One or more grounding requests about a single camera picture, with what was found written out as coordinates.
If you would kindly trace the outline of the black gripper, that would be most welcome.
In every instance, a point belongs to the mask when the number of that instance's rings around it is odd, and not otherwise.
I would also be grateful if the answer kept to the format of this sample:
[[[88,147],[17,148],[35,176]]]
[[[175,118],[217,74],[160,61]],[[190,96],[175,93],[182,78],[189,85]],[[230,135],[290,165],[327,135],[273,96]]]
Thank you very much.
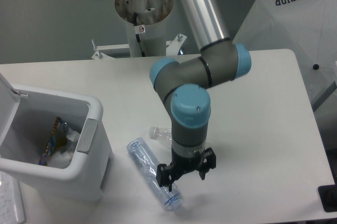
[[[192,158],[182,157],[172,150],[171,165],[159,164],[156,172],[158,185],[160,187],[168,187],[169,192],[172,191],[173,181],[195,170],[199,172],[200,178],[204,180],[209,170],[216,168],[216,155],[212,148],[207,148],[204,152],[196,151]]]

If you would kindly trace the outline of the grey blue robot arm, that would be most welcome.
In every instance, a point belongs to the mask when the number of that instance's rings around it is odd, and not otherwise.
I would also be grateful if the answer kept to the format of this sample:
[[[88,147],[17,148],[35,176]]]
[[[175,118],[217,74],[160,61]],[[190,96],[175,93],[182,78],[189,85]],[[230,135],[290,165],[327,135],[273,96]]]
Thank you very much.
[[[157,166],[160,187],[171,187],[182,175],[198,171],[204,178],[216,167],[205,146],[211,115],[207,90],[246,75],[252,65],[248,50],[231,41],[215,0],[181,0],[200,56],[180,63],[165,57],[154,63],[150,79],[172,124],[172,161]],[[170,14],[172,0],[115,0],[119,16],[131,25],[129,42],[142,57],[150,56],[145,37],[150,27]]]

